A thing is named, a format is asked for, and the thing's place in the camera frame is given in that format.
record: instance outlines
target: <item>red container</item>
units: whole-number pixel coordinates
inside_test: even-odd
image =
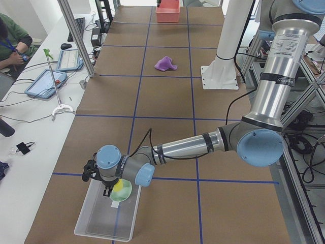
[[[179,0],[161,0],[156,8],[157,22],[177,23],[179,20]]]

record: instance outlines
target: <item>white desk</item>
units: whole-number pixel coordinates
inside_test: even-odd
[[[75,17],[86,17],[86,25],[91,20],[91,15],[76,15]],[[57,61],[60,45],[67,42],[68,34],[68,27],[62,18],[44,40],[28,66],[46,62],[43,48],[49,48],[54,61]],[[84,32],[83,40],[88,53],[92,51],[90,36],[91,31]],[[41,65],[27,69],[19,79],[35,79],[46,68],[47,65]],[[62,103],[71,105],[74,110],[77,109],[84,93],[79,81],[86,77],[87,71],[83,68],[59,89]],[[24,82],[28,80],[17,81],[9,92],[24,92],[30,85],[29,83],[21,84]],[[28,98],[27,95],[10,94],[5,102],[0,103],[0,114],[31,121],[50,115],[58,105],[56,96],[52,96],[48,101],[34,99],[18,105],[1,107]],[[55,121],[49,117],[31,124],[3,119],[15,129],[15,134],[8,138],[0,135],[0,161],[10,165],[6,177],[0,181],[0,243],[21,244],[24,243],[33,223],[74,114],[60,114],[56,116]],[[31,152],[24,156],[21,153],[10,155],[11,147],[15,147],[20,142],[31,141],[36,143]]]

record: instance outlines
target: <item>tablet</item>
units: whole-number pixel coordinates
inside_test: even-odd
[[[65,72],[53,70],[55,80],[59,83],[56,85],[60,88],[67,79],[67,74]],[[36,97],[48,99],[55,93],[53,86],[52,76],[49,69],[44,70],[35,81],[25,90],[25,94]]]
[[[80,70],[82,66],[83,61],[78,49],[61,50],[56,70],[63,72]]]

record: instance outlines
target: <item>computer mouse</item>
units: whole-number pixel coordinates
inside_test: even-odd
[[[69,44],[69,43],[62,43],[61,44],[61,50],[66,50],[66,49],[71,48],[71,47],[72,47],[72,45]]]

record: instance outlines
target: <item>clear plastic tray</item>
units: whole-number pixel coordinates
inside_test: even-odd
[[[130,197],[117,203],[103,196],[105,186],[102,182],[92,179],[75,227],[75,235],[130,241],[141,191],[141,186],[133,184],[132,187]]]

